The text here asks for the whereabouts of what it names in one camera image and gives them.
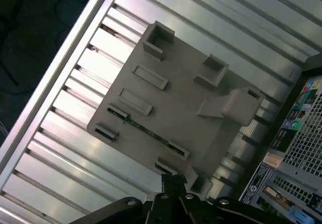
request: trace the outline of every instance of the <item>screw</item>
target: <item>screw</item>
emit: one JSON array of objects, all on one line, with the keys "label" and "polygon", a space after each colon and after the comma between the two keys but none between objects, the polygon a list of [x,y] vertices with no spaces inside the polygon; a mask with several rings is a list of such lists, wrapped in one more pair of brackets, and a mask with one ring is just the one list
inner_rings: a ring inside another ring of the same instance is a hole
[{"label": "screw", "polygon": [[128,205],[135,205],[135,200],[130,200],[127,202]]},{"label": "screw", "polygon": [[186,195],[186,198],[187,198],[188,200],[191,200],[191,199],[193,198],[193,195],[192,195],[192,194],[187,194],[187,195]]},{"label": "screw", "polygon": [[222,200],[219,201],[219,203],[222,204],[222,205],[228,205],[229,201],[225,200],[225,199],[222,199]]}]

